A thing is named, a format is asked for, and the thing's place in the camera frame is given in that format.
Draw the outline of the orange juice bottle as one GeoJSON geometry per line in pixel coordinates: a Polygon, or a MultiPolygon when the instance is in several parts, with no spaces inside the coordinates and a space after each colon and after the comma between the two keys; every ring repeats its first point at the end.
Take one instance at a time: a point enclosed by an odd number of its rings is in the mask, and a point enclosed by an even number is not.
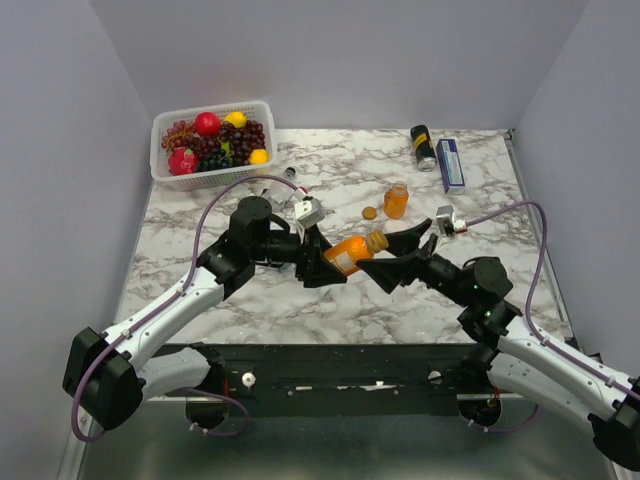
{"type": "Polygon", "coordinates": [[[359,270],[359,260],[373,259],[377,254],[368,249],[366,235],[355,235],[343,240],[327,250],[324,258],[345,276],[350,276],[359,270]]]}
{"type": "Polygon", "coordinates": [[[403,182],[395,182],[385,193],[383,210],[390,219],[402,218],[407,209],[409,192],[403,182]]]}

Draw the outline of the gold bottle cap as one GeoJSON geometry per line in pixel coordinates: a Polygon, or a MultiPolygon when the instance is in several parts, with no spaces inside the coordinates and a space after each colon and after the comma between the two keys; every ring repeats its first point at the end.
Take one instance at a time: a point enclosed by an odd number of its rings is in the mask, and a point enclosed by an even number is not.
{"type": "Polygon", "coordinates": [[[362,217],[366,220],[373,220],[377,217],[377,209],[372,206],[367,206],[362,210],[362,217]]]}
{"type": "Polygon", "coordinates": [[[380,229],[375,229],[366,235],[366,243],[368,249],[374,254],[386,250],[389,247],[389,241],[380,229]]]}

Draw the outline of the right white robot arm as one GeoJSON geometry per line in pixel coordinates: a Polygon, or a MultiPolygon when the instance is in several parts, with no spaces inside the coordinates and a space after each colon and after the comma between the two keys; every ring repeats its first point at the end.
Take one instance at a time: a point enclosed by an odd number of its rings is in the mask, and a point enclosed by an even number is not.
{"type": "Polygon", "coordinates": [[[437,237],[400,257],[360,260],[385,292],[416,280],[463,311],[458,321],[480,345],[481,357],[464,362],[460,379],[480,392],[494,384],[585,423],[609,460],[639,468],[639,381],[558,341],[506,301],[513,285],[497,257],[458,267],[437,254],[437,237]]]}

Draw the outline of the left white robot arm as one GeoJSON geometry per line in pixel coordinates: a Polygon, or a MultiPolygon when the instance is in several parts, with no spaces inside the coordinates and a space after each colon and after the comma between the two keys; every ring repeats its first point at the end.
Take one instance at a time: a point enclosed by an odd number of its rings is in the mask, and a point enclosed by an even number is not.
{"type": "Polygon", "coordinates": [[[63,388],[72,413],[88,413],[104,430],[124,424],[152,398],[194,389],[222,396],[224,361],[205,346],[176,353],[159,350],[183,327],[244,286],[257,264],[293,264],[306,287],[343,283],[346,277],[325,259],[330,244],[317,225],[324,212],[318,199],[297,193],[296,228],[275,215],[269,201],[239,201],[226,231],[206,249],[196,249],[187,273],[129,319],[102,332],[87,327],[71,345],[63,388]]]}

